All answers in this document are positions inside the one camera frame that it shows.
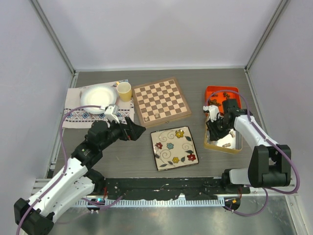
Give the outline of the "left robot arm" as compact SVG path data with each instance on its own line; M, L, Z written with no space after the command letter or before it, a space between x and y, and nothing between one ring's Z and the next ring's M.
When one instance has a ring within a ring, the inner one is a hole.
M64 167L29 199L15 202L17 234L23 230L28 235L46 235L78 200L103 192L105 178L93 169L103 157L103 150L117 140L136 141L146 130L129 117L125 120L126 123L95 121Z

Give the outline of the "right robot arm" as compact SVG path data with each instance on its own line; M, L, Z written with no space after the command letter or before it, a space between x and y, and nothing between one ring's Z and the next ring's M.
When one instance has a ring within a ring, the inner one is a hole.
M241 109L236 99L223 101L224 113L215 105L204 106L210 141L219 141L237 131L252 149L248 168L226 169L221 188L233 193L239 185L254 188L286 187L291 182L291 149L280 145L258 125L249 109Z

